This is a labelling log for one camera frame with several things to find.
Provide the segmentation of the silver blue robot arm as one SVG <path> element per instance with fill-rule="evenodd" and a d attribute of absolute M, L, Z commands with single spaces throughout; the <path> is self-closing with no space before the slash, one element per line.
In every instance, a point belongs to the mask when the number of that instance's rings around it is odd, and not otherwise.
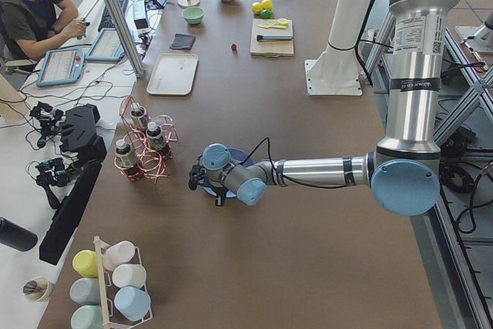
<path fill-rule="evenodd" d="M 392 70 L 387 125 L 374 150 L 361 156 L 316 159 L 265 159 L 247 166 L 222 144 L 204 149 L 191 183 L 202 183 L 223 201 L 234 193 L 256 204 L 268 186 L 291 184 L 321 189 L 364 185 L 392 213 L 416 216 L 438 201 L 441 151 L 434 139 L 448 13 L 459 0 L 389 0 L 394 16 Z M 371 0 L 338 0 L 326 50 L 305 69 L 313 94 L 356 91 L 357 48 Z"/>

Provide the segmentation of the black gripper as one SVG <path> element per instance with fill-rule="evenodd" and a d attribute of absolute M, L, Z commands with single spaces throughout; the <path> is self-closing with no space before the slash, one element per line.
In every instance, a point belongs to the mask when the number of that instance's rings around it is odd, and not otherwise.
<path fill-rule="evenodd" d="M 226 195 L 227 195 L 227 190 L 217 190 L 215 206 L 224 206 L 224 203 L 226 201 Z"/>

